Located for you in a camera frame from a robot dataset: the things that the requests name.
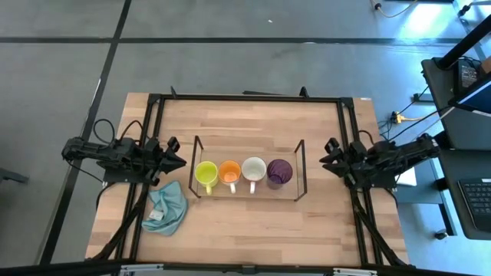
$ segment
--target yellow cable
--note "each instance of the yellow cable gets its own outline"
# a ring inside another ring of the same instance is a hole
[[[371,0],[371,2],[374,4],[374,6],[375,6],[376,4],[378,4],[378,3],[377,3],[375,0]],[[395,14],[395,15],[386,15],[386,14],[385,14],[385,12],[384,12],[384,11],[382,11],[382,7],[377,8],[377,10],[378,10],[378,11],[379,11],[379,12],[380,12],[380,13],[381,13],[381,14],[382,14],[384,17],[386,17],[386,18],[394,18],[394,17],[396,17],[396,16],[400,15],[401,13],[403,13],[403,12],[407,11],[407,10],[408,10],[408,8],[410,8],[412,5],[416,4],[416,2],[417,2],[417,0],[414,0],[414,1],[413,1],[412,3],[410,3],[410,4],[409,4],[409,5],[408,5],[408,6],[407,6],[407,7],[406,7],[404,10],[402,10],[402,11],[398,12],[398,13],[397,13],[397,14]]]

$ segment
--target gray floor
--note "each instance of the gray floor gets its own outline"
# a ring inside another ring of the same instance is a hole
[[[0,37],[111,37],[123,3],[4,0]],[[383,3],[386,13],[407,5]],[[470,25],[479,20],[472,13],[466,17]],[[386,19],[373,13],[369,0],[133,0],[123,31],[124,37],[461,38],[465,34],[452,5],[418,4],[400,17]],[[0,166],[31,177],[27,185],[0,186],[0,267],[36,262],[68,167],[61,160],[61,148],[67,138],[80,133],[108,48],[108,44],[0,44]],[[371,97],[382,120],[426,87],[420,61],[449,49],[449,45],[120,44],[97,117],[117,125],[126,93],[166,93],[170,85],[178,93],[260,90],[291,95],[306,86],[316,96]],[[483,49],[488,53],[490,48],[483,43]],[[468,55],[476,58],[474,51]],[[434,109],[416,105],[405,115],[420,117]],[[429,123],[397,141],[411,140]],[[101,175],[94,163],[84,162],[83,167]],[[79,177],[54,261],[84,258],[99,190],[100,184],[90,177]],[[443,227],[437,207],[402,205],[399,210],[412,264],[491,274],[483,257],[491,255],[490,241],[470,241],[462,232],[436,241],[430,236]]]

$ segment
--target light blue cloth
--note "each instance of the light blue cloth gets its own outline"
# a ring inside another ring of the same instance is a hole
[[[187,199],[178,181],[172,181],[162,189],[150,191],[153,209],[163,212],[162,220],[149,219],[141,223],[149,232],[172,235],[179,227],[187,212]]]

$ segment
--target computer monitor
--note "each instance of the computer monitor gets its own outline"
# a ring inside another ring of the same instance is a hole
[[[491,117],[491,72],[452,98],[449,105]]]

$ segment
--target wooden tabletop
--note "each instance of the wooden tabletop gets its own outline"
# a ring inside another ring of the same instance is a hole
[[[119,133],[131,120],[143,121],[148,94],[129,93]],[[360,130],[378,140],[370,99],[354,99]],[[132,127],[128,136],[137,139]],[[206,148],[257,152],[293,151],[305,140],[308,194],[300,201],[274,199],[197,199],[188,190],[194,136]],[[166,237],[141,232],[138,261],[357,266],[360,264],[353,209],[348,189],[333,173],[322,169],[324,145],[330,137],[341,142],[336,105],[260,101],[166,100],[160,142],[175,136],[177,153],[188,165],[161,174],[159,189],[179,180],[189,209],[177,232]],[[361,140],[369,147],[367,135]],[[97,254],[121,223],[128,184],[108,189],[101,197],[87,257]],[[372,189],[377,228],[402,259],[407,261],[394,199],[383,189]],[[145,219],[153,208],[147,202]],[[133,229],[128,232],[124,256],[129,255]],[[373,261],[370,235],[365,229],[369,259]]]

